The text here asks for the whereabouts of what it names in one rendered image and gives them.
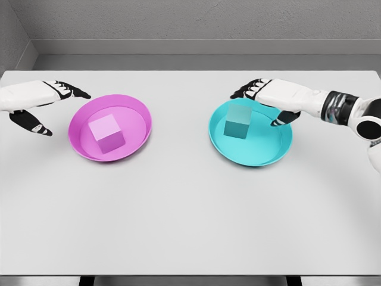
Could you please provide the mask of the cyan cube block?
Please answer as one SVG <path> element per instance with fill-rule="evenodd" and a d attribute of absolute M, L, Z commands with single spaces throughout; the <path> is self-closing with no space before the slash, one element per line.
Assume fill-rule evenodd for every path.
<path fill-rule="evenodd" d="M 245 139 L 251 122 L 251 107 L 230 104 L 224 127 L 224 135 Z"/>

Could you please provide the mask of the pink cube block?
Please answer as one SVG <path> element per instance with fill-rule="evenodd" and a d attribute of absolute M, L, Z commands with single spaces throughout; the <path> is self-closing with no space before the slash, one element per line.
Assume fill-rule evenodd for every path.
<path fill-rule="evenodd" d="M 88 123 L 90 131 L 103 154 L 122 147 L 126 142 L 113 114 Z"/>

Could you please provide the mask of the pink round plate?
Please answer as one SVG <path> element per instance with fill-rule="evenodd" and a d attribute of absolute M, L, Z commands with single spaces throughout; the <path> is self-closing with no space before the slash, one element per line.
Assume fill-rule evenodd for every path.
<path fill-rule="evenodd" d="M 96 143 L 88 123 L 113 114 L 123 132 L 125 144 L 103 154 Z M 147 106 L 128 95 L 113 94 L 95 98 L 81 107 L 68 127 L 68 139 L 81 156 L 100 162 L 123 159 L 146 142 L 152 129 L 152 117 Z"/>

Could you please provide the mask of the cyan round plate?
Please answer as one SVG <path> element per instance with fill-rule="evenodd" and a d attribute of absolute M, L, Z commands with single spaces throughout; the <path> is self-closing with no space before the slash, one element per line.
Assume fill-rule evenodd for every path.
<path fill-rule="evenodd" d="M 230 104 L 251 107 L 251 122 L 245 139 L 224 135 Z M 208 131 L 216 150 L 225 158 L 244 166 L 266 166 L 279 161 L 290 149 L 293 140 L 290 125 L 272 127 L 270 123 L 280 114 L 274 107 L 264 106 L 246 98 L 230 100 L 211 115 Z"/>

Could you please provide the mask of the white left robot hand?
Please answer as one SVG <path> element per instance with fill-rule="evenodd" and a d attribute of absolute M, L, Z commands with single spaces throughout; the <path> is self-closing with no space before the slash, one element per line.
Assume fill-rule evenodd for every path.
<path fill-rule="evenodd" d="M 10 120 L 29 132 L 45 136 L 52 136 L 52 132 L 29 113 L 28 109 L 50 105 L 71 97 L 91 99 L 87 92 L 58 80 L 34 80 L 4 88 L 8 92 L 6 112 Z"/>

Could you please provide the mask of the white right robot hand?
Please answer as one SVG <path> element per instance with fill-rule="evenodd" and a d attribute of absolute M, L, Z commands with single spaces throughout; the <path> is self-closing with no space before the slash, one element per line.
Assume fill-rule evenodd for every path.
<path fill-rule="evenodd" d="M 281 112 L 271 126 L 288 125 L 304 111 L 308 111 L 308 96 L 311 90 L 297 83 L 281 79 L 254 79 L 230 96 L 231 99 L 249 98 Z"/>

